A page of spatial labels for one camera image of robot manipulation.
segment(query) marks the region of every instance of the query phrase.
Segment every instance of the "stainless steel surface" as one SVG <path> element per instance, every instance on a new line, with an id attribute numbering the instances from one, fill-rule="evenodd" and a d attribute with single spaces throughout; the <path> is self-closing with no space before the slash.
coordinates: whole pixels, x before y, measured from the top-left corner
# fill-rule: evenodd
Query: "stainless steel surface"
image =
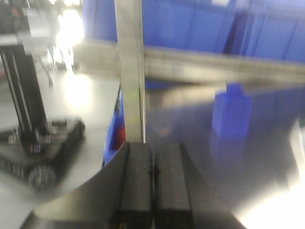
<path id="1" fill-rule="evenodd" d="M 76 46 L 75 57 L 83 64 L 84 70 L 118 75 L 118 53 L 114 42 L 84 41 Z M 145 47 L 144 62 L 146 78 L 189 83 L 247 82 L 252 78 L 277 79 L 285 83 L 287 75 L 295 82 L 305 75 L 304 65 L 291 62 L 152 47 Z"/>
<path id="2" fill-rule="evenodd" d="M 145 141 L 142 0 L 115 0 L 126 140 Z"/>
<path id="3" fill-rule="evenodd" d="M 195 188 L 201 180 L 248 229 L 305 228 L 304 116 L 285 116 L 305 108 L 305 79 L 298 81 L 290 75 L 273 82 L 251 77 L 244 84 L 253 98 L 246 141 L 221 139 L 211 131 L 214 95 L 225 89 L 225 81 L 146 91 L 147 143 L 153 151 L 164 143 L 185 143 L 192 160 L 186 171 L 196 228 L 204 227 L 201 210 L 208 211 Z M 301 83 L 298 100 L 295 87 Z"/>
<path id="4" fill-rule="evenodd" d="M 15 34 L 0 35 L 0 46 L 16 45 L 18 39 Z"/>

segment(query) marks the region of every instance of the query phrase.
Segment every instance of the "metal pole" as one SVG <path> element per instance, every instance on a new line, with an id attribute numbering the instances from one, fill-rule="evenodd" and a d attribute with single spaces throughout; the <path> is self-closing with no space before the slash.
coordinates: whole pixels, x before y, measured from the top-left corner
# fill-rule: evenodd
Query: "metal pole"
<path id="1" fill-rule="evenodd" d="M 142 0 L 115 0 L 126 141 L 145 142 Z"/>

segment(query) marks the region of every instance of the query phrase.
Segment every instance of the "black wheel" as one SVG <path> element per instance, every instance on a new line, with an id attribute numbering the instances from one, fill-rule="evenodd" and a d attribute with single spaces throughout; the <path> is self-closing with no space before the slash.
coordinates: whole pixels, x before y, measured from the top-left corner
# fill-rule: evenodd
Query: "black wheel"
<path id="1" fill-rule="evenodd" d="M 29 174 L 29 185 L 36 191 L 52 187 L 56 182 L 56 173 L 49 165 L 37 165 Z"/>

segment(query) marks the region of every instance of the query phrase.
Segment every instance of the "blue storage bin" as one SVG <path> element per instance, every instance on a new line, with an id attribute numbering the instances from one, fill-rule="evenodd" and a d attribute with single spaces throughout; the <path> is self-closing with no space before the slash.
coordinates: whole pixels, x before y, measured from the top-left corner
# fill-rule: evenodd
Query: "blue storage bin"
<path id="1" fill-rule="evenodd" d="M 222 53 L 236 12 L 246 1 L 215 6 L 212 0 L 143 0 L 144 44 Z M 83 9 L 87 38 L 117 41 L 114 0 L 85 0 Z"/>
<path id="2" fill-rule="evenodd" d="M 223 53 L 236 9 L 231 7 L 198 5 L 186 49 Z"/>
<path id="3" fill-rule="evenodd" d="M 116 107 L 114 111 L 112 121 L 108 128 L 106 140 L 105 140 L 105 147 L 104 147 L 104 165 L 108 164 L 115 154 L 118 152 L 117 147 L 117 136 L 119 130 L 125 126 L 124 122 L 124 108 L 123 108 L 123 99 L 122 99 L 122 92 L 119 93 L 119 98 L 117 101 L 119 107 Z"/>
<path id="4" fill-rule="evenodd" d="M 253 4 L 247 13 L 237 17 L 231 54 L 305 62 L 304 12 L 284 6 Z"/>
<path id="5" fill-rule="evenodd" d="M 117 41 L 114 0 L 84 0 L 82 15 L 86 38 Z"/>
<path id="6" fill-rule="evenodd" d="M 124 126 L 124 116 L 119 112 L 114 112 L 111 124 L 108 129 L 106 136 L 105 147 L 104 147 L 104 164 L 108 164 L 117 153 L 116 149 L 116 137 L 118 130 Z"/>

